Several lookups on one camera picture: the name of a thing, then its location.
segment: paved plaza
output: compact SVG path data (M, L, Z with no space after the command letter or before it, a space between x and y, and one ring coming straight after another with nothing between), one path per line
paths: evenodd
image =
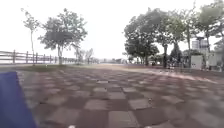
M224 80L162 70L18 71L39 128L224 128Z

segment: overcast sky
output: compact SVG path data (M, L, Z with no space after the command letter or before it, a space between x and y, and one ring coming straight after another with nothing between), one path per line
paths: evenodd
M0 1L0 50L31 52L30 32L23 26L24 14L20 8L28 10L37 20L45 23L48 17L54 17L67 8L81 15L87 22L88 35L81 43L83 49L94 49L98 58L124 58L124 27L132 16L145 13L150 8L162 10L192 8L194 0L7 0ZM197 6L212 0L197 0ZM34 35L35 52L57 55L56 51L45 50L37 37L43 35L37 31ZM187 49L186 43L180 44L181 50ZM73 57L74 50L64 52L64 56Z

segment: white building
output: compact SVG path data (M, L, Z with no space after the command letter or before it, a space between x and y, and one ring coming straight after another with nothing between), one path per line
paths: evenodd
M207 40L201 40L201 41L192 41L192 49L198 50L202 54L208 56L208 41Z

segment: red paving stone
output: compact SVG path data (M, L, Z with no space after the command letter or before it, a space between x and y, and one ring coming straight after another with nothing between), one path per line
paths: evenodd
M47 73L19 71L37 125L40 128L224 127L224 82L219 76L99 67L71 67Z

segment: tree canopy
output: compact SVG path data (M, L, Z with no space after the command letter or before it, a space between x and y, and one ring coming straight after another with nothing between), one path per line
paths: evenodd
M56 18L50 17L43 25L46 30L44 36L40 37L41 43L46 49L58 49L59 63L62 64L63 49L68 46L78 47L78 44L87 35L84 29L84 19L78 14L64 9Z

